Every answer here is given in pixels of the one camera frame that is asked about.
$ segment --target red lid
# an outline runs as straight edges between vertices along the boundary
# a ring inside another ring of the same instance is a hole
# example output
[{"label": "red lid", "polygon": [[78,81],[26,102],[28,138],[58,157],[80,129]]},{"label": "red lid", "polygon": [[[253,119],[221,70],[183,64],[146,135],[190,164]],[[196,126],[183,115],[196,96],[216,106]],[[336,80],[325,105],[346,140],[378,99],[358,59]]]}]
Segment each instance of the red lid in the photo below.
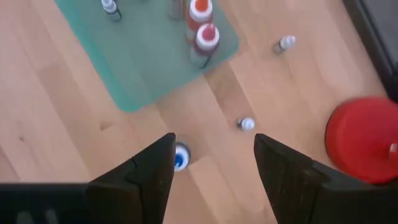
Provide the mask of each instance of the red lid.
[{"label": "red lid", "polygon": [[206,41],[214,40],[216,37],[216,26],[214,26],[214,24],[207,25],[207,27],[203,30],[202,36]]},{"label": "red lid", "polygon": [[362,98],[339,106],[325,140],[342,171],[372,184],[398,177],[398,105],[391,100]]},{"label": "red lid", "polygon": [[195,7],[197,11],[205,12],[209,8],[209,0],[197,0]]}]

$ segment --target small white bottle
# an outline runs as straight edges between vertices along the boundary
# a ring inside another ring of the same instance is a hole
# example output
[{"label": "small white bottle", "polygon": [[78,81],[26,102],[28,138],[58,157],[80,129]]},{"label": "small white bottle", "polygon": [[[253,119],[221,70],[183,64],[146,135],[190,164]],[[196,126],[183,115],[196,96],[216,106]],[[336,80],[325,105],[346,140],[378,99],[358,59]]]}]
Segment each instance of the small white bottle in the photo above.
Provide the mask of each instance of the small white bottle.
[{"label": "small white bottle", "polygon": [[101,0],[101,3],[103,9],[112,21],[117,22],[122,19],[122,14],[113,0]]},{"label": "small white bottle", "polygon": [[256,123],[252,118],[243,118],[238,120],[238,127],[242,131],[251,131],[254,129]]},{"label": "small white bottle", "polygon": [[280,54],[285,50],[293,47],[296,44],[296,37],[293,35],[288,35],[283,37],[278,43],[274,45],[275,54]]}]

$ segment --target bottle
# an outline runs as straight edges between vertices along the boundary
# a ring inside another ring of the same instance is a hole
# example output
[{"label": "bottle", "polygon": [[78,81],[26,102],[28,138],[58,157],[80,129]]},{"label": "bottle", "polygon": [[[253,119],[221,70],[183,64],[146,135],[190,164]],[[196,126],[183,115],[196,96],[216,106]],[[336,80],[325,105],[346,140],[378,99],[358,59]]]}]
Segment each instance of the bottle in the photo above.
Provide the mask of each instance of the bottle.
[{"label": "bottle", "polygon": [[187,33],[189,43],[194,42],[195,34],[206,23],[213,20],[213,3],[211,0],[191,0],[187,13]]},{"label": "bottle", "polygon": [[101,0],[101,3],[105,12],[112,21],[117,22],[122,19],[122,14],[113,0]]},{"label": "bottle", "polygon": [[252,118],[243,118],[238,120],[238,127],[242,129],[242,131],[251,131],[254,129],[255,122]]},{"label": "bottle", "polygon": [[168,0],[169,16],[173,19],[183,19],[185,12],[185,0]]},{"label": "bottle", "polygon": [[278,43],[274,45],[275,54],[280,54],[285,50],[293,47],[296,43],[296,37],[292,35],[288,35],[283,37]]},{"label": "bottle", "polygon": [[214,24],[203,24],[191,47],[190,60],[194,67],[204,68],[220,43],[220,33]]}]

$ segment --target white cap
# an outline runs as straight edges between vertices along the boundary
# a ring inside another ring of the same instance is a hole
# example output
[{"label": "white cap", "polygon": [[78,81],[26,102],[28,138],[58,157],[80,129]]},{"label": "white cap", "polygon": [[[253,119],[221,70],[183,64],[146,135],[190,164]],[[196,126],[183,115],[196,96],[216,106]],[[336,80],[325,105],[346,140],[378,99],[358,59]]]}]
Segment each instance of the white cap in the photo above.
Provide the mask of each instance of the white cap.
[{"label": "white cap", "polygon": [[196,9],[196,4],[197,0],[191,0],[190,7],[189,7],[189,15],[195,22],[203,23],[203,22],[208,22],[211,15],[213,14],[213,3],[211,0],[208,0],[208,8],[206,11],[201,12],[198,9]]},{"label": "white cap", "polygon": [[[214,26],[214,29],[215,29],[215,36],[214,36],[214,38],[212,40],[205,40],[205,38],[203,38],[203,31],[208,26]],[[219,41],[220,41],[220,32],[218,31],[217,26],[215,26],[213,24],[203,24],[198,29],[196,42],[197,42],[197,44],[198,44],[200,49],[202,49],[202,50],[213,50],[217,46]]]},{"label": "white cap", "polygon": [[296,37],[293,35],[288,35],[282,38],[282,40],[280,40],[280,47],[286,50],[293,47],[295,43],[296,43]]},{"label": "white cap", "polygon": [[255,122],[252,118],[244,118],[241,120],[240,126],[243,131],[250,131],[253,130],[255,126]]},{"label": "white cap", "polygon": [[114,13],[116,10],[118,10],[118,7],[113,0],[101,0],[101,3],[104,10],[108,13]]},{"label": "white cap", "polygon": [[174,171],[178,172],[178,171],[185,169],[188,166],[188,163],[190,160],[190,155],[189,155],[188,149],[183,147],[180,144],[175,145],[175,155],[179,156],[182,159],[181,164],[174,165]]}]

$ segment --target small vial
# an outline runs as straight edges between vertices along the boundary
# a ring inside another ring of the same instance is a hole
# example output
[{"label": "small vial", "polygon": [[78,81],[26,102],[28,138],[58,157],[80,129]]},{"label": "small vial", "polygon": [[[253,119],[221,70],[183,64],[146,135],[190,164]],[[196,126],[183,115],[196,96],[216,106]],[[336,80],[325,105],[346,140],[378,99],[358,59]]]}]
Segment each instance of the small vial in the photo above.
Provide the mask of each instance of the small vial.
[{"label": "small vial", "polygon": [[105,12],[112,21],[117,22],[122,19],[122,14],[113,0],[101,0],[101,3]]},{"label": "small vial", "polygon": [[184,19],[185,0],[168,0],[169,16],[172,19]]},{"label": "small vial", "polygon": [[251,131],[254,129],[256,123],[252,118],[243,118],[238,120],[238,127],[242,131]]},{"label": "small vial", "polygon": [[278,43],[274,45],[275,54],[281,54],[285,50],[293,47],[296,44],[296,37],[293,35],[288,35],[283,37]]}]

